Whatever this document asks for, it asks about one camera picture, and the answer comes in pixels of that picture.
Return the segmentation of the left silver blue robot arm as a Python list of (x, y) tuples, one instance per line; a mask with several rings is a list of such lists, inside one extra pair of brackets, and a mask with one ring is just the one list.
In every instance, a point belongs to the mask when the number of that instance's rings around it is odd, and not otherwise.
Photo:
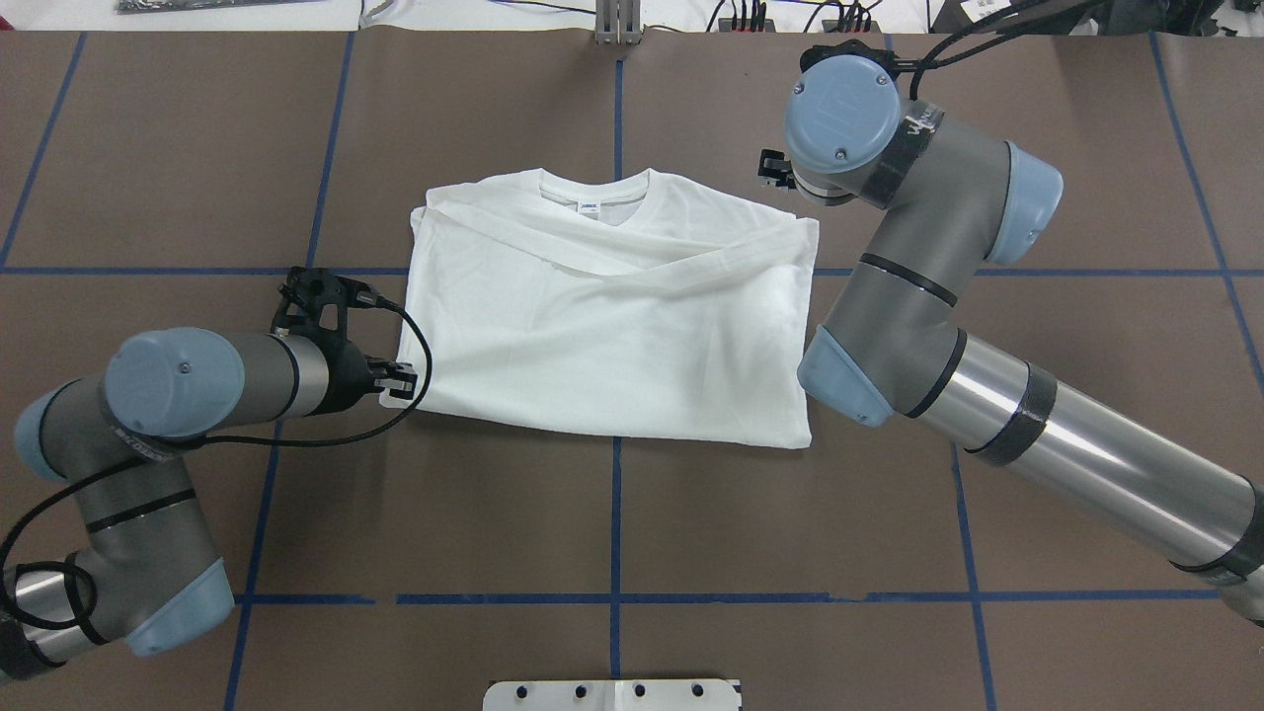
[(3, 682), (27, 682), (123, 641), (158, 657), (214, 630), (235, 606), (186, 455), (214, 444), (334, 448), (337, 439), (233, 431), (343, 412), (370, 393), (415, 411), (434, 378), (423, 330), (362, 280), (293, 267), (267, 331), (195, 326), (123, 342), (100, 374), (68, 381), (20, 414), (16, 454), (58, 485), (3, 539), (73, 500), (87, 545), (3, 566)]

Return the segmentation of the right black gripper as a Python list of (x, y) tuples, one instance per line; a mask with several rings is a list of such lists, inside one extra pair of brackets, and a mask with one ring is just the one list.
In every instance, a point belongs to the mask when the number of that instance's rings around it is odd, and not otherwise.
[(758, 153), (758, 163), (755, 167), (755, 178), (758, 183), (769, 189), (782, 191), (796, 191), (798, 180), (794, 175), (791, 161), (781, 151), (763, 148)]

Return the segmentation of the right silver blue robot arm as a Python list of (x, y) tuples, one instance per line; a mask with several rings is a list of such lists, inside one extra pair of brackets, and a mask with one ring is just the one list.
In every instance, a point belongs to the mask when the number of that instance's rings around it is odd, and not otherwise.
[(902, 94), (902, 59), (811, 46), (761, 175), (825, 206), (881, 214), (796, 377), (817, 402), (878, 428), (925, 424), (983, 466), (1082, 506), (1261, 624), (1261, 486), (986, 342), (959, 301), (1049, 226), (1060, 171), (1015, 140)]

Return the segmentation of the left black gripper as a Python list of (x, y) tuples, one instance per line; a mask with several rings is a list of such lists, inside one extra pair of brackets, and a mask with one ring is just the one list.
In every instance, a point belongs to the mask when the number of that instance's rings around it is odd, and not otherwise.
[(370, 393), (416, 399), (418, 376), (410, 363), (367, 356), (349, 338), (349, 311), (379, 306), (379, 288), (330, 269), (292, 267), (278, 292), (281, 304), (270, 331), (296, 366), (295, 393), (286, 415), (345, 411)]

